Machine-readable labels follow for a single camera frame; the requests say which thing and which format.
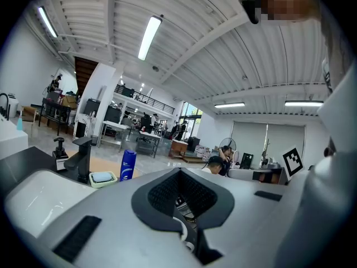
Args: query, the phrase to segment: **bottle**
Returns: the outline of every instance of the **bottle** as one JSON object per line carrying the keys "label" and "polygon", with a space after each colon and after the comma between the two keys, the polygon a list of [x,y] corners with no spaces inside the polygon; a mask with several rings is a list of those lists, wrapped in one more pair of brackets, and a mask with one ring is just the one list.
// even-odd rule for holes
{"label": "bottle", "polygon": [[125,150],[120,169],[120,181],[126,181],[133,178],[134,167],[136,161],[136,152]]}
{"label": "bottle", "polygon": [[22,111],[20,111],[20,117],[18,118],[17,121],[17,129],[22,130]]}

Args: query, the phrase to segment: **cardboard box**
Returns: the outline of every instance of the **cardboard box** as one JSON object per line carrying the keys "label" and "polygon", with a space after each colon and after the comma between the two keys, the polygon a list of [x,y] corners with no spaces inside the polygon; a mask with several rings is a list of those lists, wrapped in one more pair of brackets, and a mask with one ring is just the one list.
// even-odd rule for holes
{"label": "cardboard box", "polygon": [[77,104],[76,104],[75,96],[66,95],[65,97],[63,97],[62,105],[63,106],[69,106],[72,109],[76,109],[77,108]]}

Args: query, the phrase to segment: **railing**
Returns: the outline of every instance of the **railing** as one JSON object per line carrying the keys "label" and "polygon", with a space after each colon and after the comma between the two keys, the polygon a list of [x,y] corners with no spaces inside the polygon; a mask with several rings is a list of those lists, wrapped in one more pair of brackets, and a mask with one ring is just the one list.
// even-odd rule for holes
{"label": "railing", "polygon": [[116,93],[119,93],[123,96],[126,96],[126,97],[130,97],[130,98],[133,98],[135,99],[136,101],[140,101],[144,104],[147,104],[149,106],[152,106],[154,108],[157,108],[157,109],[160,109],[162,111],[165,111],[169,114],[173,114],[174,112],[174,107],[171,107],[171,106],[168,106],[167,104],[164,104],[160,101],[157,101],[153,98],[150,98],[144,94],[141,94],[140,92],[136,92],[134,91],[133,89],[129,89],[129,88],[126,88],[126,87],[123,87],[121,85],[117,85],[117,87],[115,88],[115,91]]}

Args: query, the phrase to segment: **electric fan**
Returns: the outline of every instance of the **electric fan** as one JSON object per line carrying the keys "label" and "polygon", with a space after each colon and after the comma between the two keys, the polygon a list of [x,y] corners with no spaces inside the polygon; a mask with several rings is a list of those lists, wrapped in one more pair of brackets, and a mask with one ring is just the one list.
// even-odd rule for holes
{"label": "electric fan", "polygon": [[233,158],[232,158],[232,164],[233,164],[233,166],[238,165],[238,159],[239,159],[239,151],[236,150],[236,151],[233,153]]}
{"label": "electric fan", "polygon": [[235,141],[232,138],[226,138],[223,139],[223,141],[221,142],[221,144],[219,145],[220,148],[222,148],[223,146],[229,146],[232,148],[232,151],[236,150],[236,145],[235,145]]}

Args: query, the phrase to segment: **staircase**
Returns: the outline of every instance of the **staircase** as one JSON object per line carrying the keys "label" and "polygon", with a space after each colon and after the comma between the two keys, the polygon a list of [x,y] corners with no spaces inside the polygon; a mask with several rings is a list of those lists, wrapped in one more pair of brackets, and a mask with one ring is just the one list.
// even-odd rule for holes
{"label": "staircase", "polygon": [[78,86],[78,95],[82,96],[83,91],[91,77],[94,69],[97,67],[96,61],[86,60],[75,57],[76,79]]}

